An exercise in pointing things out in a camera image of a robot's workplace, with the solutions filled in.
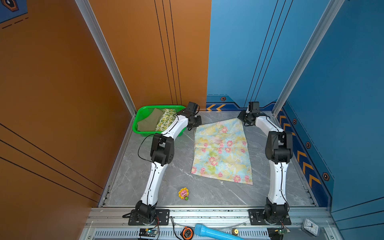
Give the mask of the pastel floral skirt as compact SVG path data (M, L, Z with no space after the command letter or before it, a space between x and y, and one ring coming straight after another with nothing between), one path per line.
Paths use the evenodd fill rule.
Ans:
M197 127L191 173L221 181L253 184L248 143L239 119Z

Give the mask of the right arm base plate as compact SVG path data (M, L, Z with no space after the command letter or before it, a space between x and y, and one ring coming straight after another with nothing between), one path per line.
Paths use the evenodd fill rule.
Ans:
M253 226L261 226L261 225L284 225L290 226L292 224L290 216L280 216L277 214L271 213L267 216L265 210L262 209L249 209L248 210L250 223Z

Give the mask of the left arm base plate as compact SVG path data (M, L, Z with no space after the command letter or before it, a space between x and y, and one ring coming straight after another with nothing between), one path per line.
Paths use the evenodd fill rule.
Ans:
M170 221L170 210L168 209L155 209L151 210L148 214L141 213L137 210L132 210L128 225L129 226L154 226L159 224L160 226L167 226Z

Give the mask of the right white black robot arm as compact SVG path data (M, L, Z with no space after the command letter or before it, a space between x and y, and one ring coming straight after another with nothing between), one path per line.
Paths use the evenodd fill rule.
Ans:
M290 205L286 197L286 181L289 163L293 157L293 134L278 127L261 111L259 102L249 102L238 119L245 127L256 126L267 136L265 155L270 164L270 189L264 211L251 212L250 218L268 225L291 225Z

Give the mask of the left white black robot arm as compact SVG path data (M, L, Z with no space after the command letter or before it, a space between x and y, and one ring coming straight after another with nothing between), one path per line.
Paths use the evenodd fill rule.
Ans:
M153 135L150 151L151 171L145 191L135 206L135 221L140 221L145 225L157 222L156 206L159 189L164 173L175 156L175 140L184 129L190 131L202 124L201 117L198 115L199 110L198 104L188 103L186 108L176 113L174 121L167 129L160 134Z

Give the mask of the green plastic basket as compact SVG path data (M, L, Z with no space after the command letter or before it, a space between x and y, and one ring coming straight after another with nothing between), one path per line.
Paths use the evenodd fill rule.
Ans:
M137 127L138 127L138 122L145 119L146 117L148 117L152 111L154 109L159 109L159 110L163 110L163 109L174 109L176 110L177 112L185 109L184 106L180 106L180 105L158 105L158 106L144 106L142 108L140 108L137 112L137 115L136 115L136 118L134 120L134 123L133 123L133 131L136 133L136 134L139 134L139 135L142 135L144 137L147 137L151 134L160 134L162 132L139 132Z

